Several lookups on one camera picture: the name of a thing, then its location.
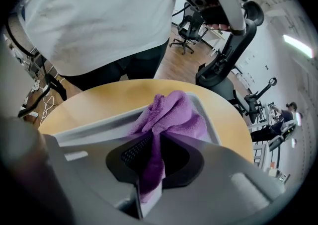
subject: wooden table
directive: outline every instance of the wooden table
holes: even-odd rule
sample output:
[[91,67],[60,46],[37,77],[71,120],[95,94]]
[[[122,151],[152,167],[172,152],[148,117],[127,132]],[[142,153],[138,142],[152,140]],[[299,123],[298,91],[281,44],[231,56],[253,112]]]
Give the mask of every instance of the wooden table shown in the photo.
[[252,140],[245,121],[236,109],[205,88],[175,80],[127,80],[84,91],[54,109],[43,121],[39,131],[55,134],[93,123],[148,105],[157,93],[168,95],[173,90],[194,92],[202,101],[222,145],[253,162]]

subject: chair base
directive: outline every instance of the chair base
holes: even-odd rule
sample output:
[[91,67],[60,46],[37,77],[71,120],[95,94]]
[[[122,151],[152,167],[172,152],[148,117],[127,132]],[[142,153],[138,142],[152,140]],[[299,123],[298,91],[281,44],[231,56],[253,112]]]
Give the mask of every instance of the chair base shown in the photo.
[[188,48],[191,53],[193,54],[194,53],[194,50],[192,48],[190,48],[188,46],[188,44],[186,44],[187,40],[184,40],[184,41],[180,41],[180,40],[177,40],[177,39],[173,39],[173,42],[169,44],[169,47],[171,47],[172,45],[181,45],[183,47],[183,53],[182,55],[185,55],[185,48]]

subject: white shirt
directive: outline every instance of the white shirt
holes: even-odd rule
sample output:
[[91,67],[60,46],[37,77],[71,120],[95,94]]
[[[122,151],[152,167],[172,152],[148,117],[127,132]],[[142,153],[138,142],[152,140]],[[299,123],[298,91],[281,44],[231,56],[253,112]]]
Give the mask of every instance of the white shirt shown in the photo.
[[169,38],[175,0],[26,0],[25,32],[61,75],[81,75]]

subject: person wearing black cap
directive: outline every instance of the person wearing black cap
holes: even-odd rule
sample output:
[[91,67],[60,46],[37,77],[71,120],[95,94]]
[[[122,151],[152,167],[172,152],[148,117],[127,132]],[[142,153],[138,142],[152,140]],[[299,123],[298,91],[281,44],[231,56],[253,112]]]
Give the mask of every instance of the person wearing black cap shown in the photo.
[[270,126],[266,126],[259,131],[252,132],[250,135],[252,137],[253,142],[258,141],[269,141],[272,140],[277,135],[281,135],[281,127],[284,122],[291,121],[295,119],[297,104],[295,102],[291,102],[290,104],[286,104],[288,110],[279,109],[276,106],[272,108],[280,114],[278,121]]

